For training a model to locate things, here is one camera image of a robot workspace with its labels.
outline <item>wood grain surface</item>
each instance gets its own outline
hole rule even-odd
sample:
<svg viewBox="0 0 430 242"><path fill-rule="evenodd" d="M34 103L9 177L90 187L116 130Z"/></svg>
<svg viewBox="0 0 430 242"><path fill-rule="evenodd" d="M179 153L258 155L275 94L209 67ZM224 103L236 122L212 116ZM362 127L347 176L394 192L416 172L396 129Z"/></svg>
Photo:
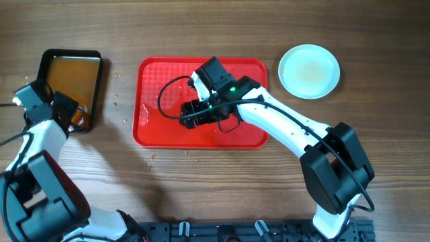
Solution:
<svg viewBox="0 0 430 242"><path fill-rule="evenodd" d="M73 135L59 161L90 204L137 221L312 218L316 204L299 161L274 139L256 151L187 155L132 139L130 107L145 58L256 57L278 100L357 131L376 172L368 188L376 211L354 216L374 219L378 241L428 241L429 10L428 1L2 1L0 103L35 79L46 49L98 50L105 72L95 128ZM336 90L314 101L290 95L277 77L281 56L308 43L327 48L341 65ZM0 140L22 129L22 114L1 108ZM0 149L0 169L20 145ZM0 238L9 240L3 226Z"/></svg>

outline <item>tray rim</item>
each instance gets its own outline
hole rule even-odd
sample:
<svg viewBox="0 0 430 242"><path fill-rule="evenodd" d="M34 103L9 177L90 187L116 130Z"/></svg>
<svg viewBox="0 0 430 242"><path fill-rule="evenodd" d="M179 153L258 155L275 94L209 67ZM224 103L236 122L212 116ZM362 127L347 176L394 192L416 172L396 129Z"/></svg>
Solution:
<svg viewBox="0 0 430 242"><path fill-rule="evenodd" d="M211 56L150 56L144 59L140 64L137 71L137 83L136 83L136 96L134 98L134 113L133 113L133 124L132 124L132 137L136 144L148 148L148 149L208 149L208 150L256 150L263 147L270 139L270 135L264 132L264 136L261 139L261 142L258 145L254 146L242 146L242 145L233 145L228 147L219 147L219 146L202 146L197 147L193 145L176 145L176 146L167 146L167 145L148 145L144 144L139 138L137 134L138 130L138 120L139 120L139 111L140 111L140 93L142 89L142 73L145 66L152 63L194 63L197 60L209 60ZM218 59L222 61L237 61L238 59L242 61L246 61L244 64L254 64L257 65L265 75L265 83L262 83L262 86L267 88L268 86L268 72L267 67L264 65L263 61L254 57L233 57L233 56L217 56Z"/></svg>

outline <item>red tray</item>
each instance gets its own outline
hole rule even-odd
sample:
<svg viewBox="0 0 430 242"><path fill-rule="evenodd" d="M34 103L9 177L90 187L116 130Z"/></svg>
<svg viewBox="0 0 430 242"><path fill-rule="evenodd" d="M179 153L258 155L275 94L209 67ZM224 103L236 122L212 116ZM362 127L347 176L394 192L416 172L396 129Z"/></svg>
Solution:
<svg viewBox="0 0 430 242"><path fill-rule="evenodd" d="M161 88L170 80L189 75L204 64L209 57L149 57L142 61L138 70L136 103L134 108L132 135L136 143L146 148L169 149L258 149L269 135L261 129L242 122L229 133L221 132L217 124L204 124L187 129L178 120L170 120L157 109L157 98ZM267 69L256 58L219 58L229 73L236 79L247 75L267 88ZM186 79L170 85L163 93L161 107L167 114L179 116L181 104L197 99ZM223 130L237 125L231 116L221 122Z"/></svg>

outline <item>black tray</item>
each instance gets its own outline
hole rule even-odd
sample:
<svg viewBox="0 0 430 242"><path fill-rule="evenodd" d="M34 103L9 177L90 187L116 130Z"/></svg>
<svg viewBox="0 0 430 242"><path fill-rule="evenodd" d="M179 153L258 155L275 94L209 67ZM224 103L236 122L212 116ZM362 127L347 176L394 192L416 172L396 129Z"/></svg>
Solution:
<svg viewBox="0 0 430 242"><path fill-rule="evenodd" d="M102 67L103 67L101 55L96 50L49 49L49 50L45 51L42 55L42 60L40 61L37 79L46 80L46 78L48 77L48 72L49 72L51 60L54 58L54 56L95 57L95 58L100 59L99 70L97 73L97 80L95 81L93 103L91 104L91 113L90 113L90 117L89 117L89 128L86 130L80 130L81 132L89 132L93 128L95 107L96 107L96 103L97 103L97 94L99 92L99 84L100 84L101 72L102 72Z"/></svg>

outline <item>black mounting rail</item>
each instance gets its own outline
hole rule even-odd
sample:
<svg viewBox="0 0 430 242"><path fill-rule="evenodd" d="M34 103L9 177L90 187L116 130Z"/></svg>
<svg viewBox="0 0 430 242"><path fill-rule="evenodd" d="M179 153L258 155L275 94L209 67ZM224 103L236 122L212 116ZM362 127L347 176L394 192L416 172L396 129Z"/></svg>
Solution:
<svg viewBox="0 0 430 242"><path fill-rule="evenodd" d="M254 223L190 223L188 236L179 236L180 224L139 223L150 235L150 242L224 242L220 228L232 227L242 242L265 242ZM283 223L266 223L273 242L325 242L312 226L311 220L287 220ZM342 235L332 242L375 242L372 220L351 218Z"/></svg>

